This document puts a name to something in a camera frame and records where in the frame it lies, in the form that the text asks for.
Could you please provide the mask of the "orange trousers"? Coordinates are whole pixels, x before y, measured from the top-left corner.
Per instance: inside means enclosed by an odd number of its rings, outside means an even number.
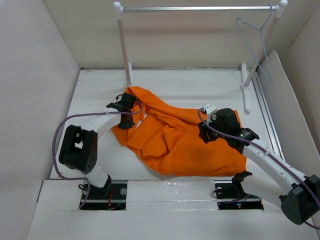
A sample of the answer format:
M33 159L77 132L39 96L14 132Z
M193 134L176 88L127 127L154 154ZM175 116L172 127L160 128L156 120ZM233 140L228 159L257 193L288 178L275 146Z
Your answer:
M139 86L125 91L142 105L133 108L132 128L112 131L151 170L178 177L228 177L246 170L246 157L225 140L204 143L199 137L197 109L170 106Z

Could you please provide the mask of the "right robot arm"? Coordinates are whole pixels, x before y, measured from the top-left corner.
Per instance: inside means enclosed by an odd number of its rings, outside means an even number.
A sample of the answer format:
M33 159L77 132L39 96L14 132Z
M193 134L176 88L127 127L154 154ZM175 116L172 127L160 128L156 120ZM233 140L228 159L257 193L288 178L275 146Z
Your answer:
M308 222L320 211L320 178L307 176L267 149L260 137L251 129L241 127L234 110L217 109L212 103L197 111L199 137L207 144L218 139L253 161L279 186L279 191L267 191L258 187L259 196L281 209L294 224L317 229Z

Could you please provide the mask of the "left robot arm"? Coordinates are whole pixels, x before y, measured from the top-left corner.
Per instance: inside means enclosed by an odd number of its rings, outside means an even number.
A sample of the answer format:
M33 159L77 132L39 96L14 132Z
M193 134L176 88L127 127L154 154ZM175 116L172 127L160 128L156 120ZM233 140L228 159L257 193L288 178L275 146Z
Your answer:
M100 198L109 198L112 194L111 177L97 164L98 139L113 127L128 130L135 126L133 116L141 112L133 111L140 101L129 93L116 97L116 102L108 104L103 112L84 113L70 118L94 118L83 125L69 125L63 136L58 161L65 167L83 174L87 181L83 190L94 193Z

